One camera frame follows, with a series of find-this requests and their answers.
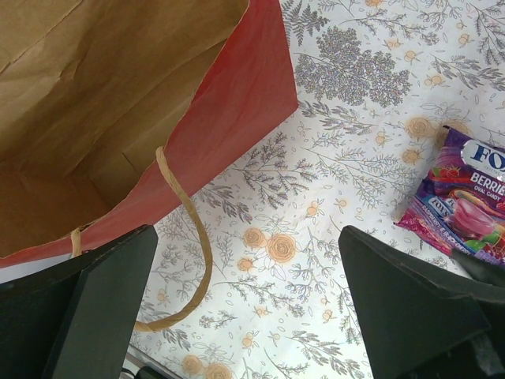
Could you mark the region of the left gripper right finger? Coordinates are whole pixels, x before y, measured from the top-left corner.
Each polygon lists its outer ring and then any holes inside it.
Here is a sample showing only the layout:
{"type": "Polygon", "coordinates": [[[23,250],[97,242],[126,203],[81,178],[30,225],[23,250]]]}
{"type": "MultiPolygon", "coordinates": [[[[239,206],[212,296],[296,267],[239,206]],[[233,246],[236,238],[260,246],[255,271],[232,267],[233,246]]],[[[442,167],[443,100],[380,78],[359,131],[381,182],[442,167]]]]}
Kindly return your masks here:
{"type": "Polygon", "coordinates": [[[353,226],[339,249],[375,378],[502,378],[504,270],[453,250],[467,276],[353,226]]]}

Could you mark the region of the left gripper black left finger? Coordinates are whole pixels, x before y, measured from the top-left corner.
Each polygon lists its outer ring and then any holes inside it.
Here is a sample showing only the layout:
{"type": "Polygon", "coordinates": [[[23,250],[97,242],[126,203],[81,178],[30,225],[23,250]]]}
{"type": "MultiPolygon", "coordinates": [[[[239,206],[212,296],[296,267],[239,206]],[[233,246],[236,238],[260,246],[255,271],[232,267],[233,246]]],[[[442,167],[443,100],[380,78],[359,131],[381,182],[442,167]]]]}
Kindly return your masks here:
{"type": "Polygon", "coordinates": [[[1,285],[3,378],[118,378],[158,236],[139,227],[1,285]]]}

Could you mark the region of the red brown paper bag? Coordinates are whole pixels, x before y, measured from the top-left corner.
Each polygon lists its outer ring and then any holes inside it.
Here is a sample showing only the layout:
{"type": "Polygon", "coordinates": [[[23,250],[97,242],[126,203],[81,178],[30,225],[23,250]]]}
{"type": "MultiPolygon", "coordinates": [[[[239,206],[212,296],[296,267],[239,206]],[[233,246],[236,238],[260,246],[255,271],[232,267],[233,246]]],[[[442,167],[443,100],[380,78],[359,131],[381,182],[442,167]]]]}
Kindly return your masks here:
{"type": "Polygon", "coordinates": [[[1,264],[81,255],[183,205],[287,119],[297,95],[277,1],[4,1],[1,264]]]}

